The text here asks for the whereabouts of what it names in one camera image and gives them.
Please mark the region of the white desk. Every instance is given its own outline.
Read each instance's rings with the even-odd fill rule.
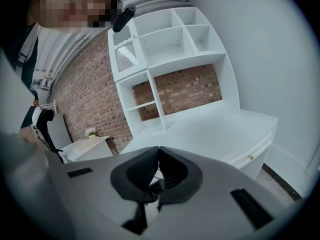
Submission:
[[[227,106],[203,113],[200,109],[192,108],[197,116],[174,118],[166,132],[134,137],[121,154],[164,146],[228,163],[255,179],[274,140],[278,119]]]
[[[77,140],[62,148],[60,155],[71,162],[87,161],[112,157],[113,154],[106,142],[110,136]]]

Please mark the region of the black slot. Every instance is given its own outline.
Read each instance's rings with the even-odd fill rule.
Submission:
[[[273,218],[253,199],[245,189],[237,189],[230,192],[234,200],[251,221],[255,229],[260,229]]]
[[[87,167],[87,168],[82,168],[79,170],[68,171],[67,174],[68,174],[69,178],[74,178],[74,177],[78,177],[78,176],[88,174],[91,172],[93,172],[93,170]]]

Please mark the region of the corner wall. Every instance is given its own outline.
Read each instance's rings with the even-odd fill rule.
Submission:
[[[319,43],[292,0],[189,0],[220,36],[242,109],[279,118],[266,163],[301,196],[320,140]]]

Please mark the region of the white shelf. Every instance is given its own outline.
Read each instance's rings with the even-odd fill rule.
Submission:
[[[190,25],[187,26],[186,29],[192,37],[199,53],[224,49],[219,37],[209,25]]]
[[[153,134],[164,133],[165,129],[161,123],[152,126],[146,126],[142,131],[139,132],[138,136],[149,136]]]
[[[134,19],[139,37],[172,27],[180,27],[179,18],[170,9],[151,12]]]
[[[217,159],[240,169],[250,162],[248,155],[256,158],[270,146],[277,121],[275,117],[242,109],[207,109],[201,116],[182,116],[165,133],[143,137],[139,134],[123,153],[164,146]]]
[[[240,109],[237,82],[226,49],[210,22],[195,7],[165,9],[132,19],[123,33],[109,30],[114,81],[133,140],[123,153],[165,146],[229,163],[238,169],[262,166],[275,136],[277,118]],[[134,48],[137,64],[125,50]],[[222,100],[165,115],[155,77],[213,64]],[[137,105],[132,87],[148,81],[154,101]],[[156,105],[158,118],[142,121],[139,108]]]
[[[140,108],[143,108],[143,107],[146,107],[146,106],[155,104],[155,103],[156,103],[156,101],[154,100],[154,101],[151,101],[151,102],[148,102],[148,103],[145,103],[145,104],[141,104],[141,105],[139,105],[139,106],[134,106],[134,107],[132,107],[132,108],[127,109],[126,111],[131,111],[131,110],[140,109]]]
[[[208,25],[209,22],[200,10],[194,7],[174,9],[184,25]]]
[[[167,28],[144,35],[140,38],[140,42],[149,67],[193,56],[196,53],[182,27]]]

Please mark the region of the small white table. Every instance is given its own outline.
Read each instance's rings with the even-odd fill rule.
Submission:
[[[71,162],[112,157],[113,154],[106,142],[106,139],[109,137],[93,137],[77,140],[62,148],[63,152],[59,154]]]

